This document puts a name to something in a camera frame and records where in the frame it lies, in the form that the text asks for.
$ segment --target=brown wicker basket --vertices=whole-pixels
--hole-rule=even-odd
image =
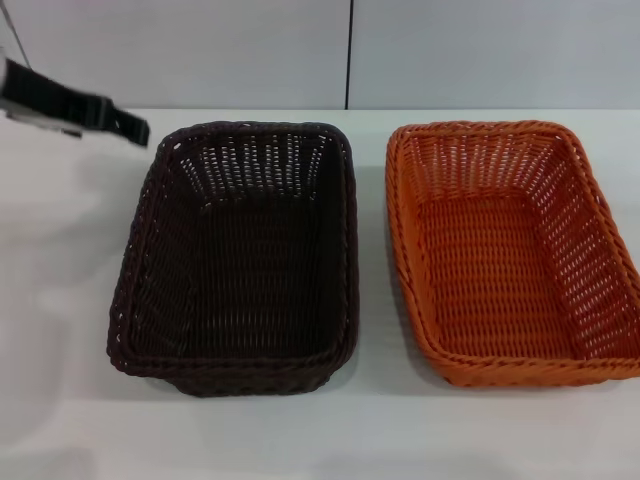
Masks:
[[[315,390],[358,331],[349,143],[324,124],[215,122],[158,148],[107,353],[196,396]]]
[[[413,330],[447,380],[640,375],[640,279],[572,132],[536,121],[403,127],[386,177]]]

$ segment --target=table surface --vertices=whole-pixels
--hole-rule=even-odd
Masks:
[[[392,131],[541,119],[584,143],[640,260],[639,111],[139,110],[149,150],[0,121],[0,478],[600,479],[640,477],[640,380],[467,390],[417,350],[390,267],[384,161]],[[195,399],[117,372],[108,310],[155,145],[213,120],[319,121],[353,148],[361,334],[317,392]]]

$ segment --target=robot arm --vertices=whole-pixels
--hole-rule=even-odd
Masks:
[[[0,54],[0,109],[13,120],[82,137],[110,132],[146,147],[149,125],[110,98],[65,87]]]

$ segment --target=wicker basket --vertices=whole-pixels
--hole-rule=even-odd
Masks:
[[[315,390],[358,331],[349,143],[323,124],[168,136],[142,188],[107,353],[196,396]]]
[[[582,146],[546,122],[397,130],[387,204],[420,348],[460,386],[640,375],[640,282]]]

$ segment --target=orange wicker basket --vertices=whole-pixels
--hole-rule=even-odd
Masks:
[[[571,131],[403,127],[389,141],[386,189],[413,331],[449,382],[640,376],[640,280]]]

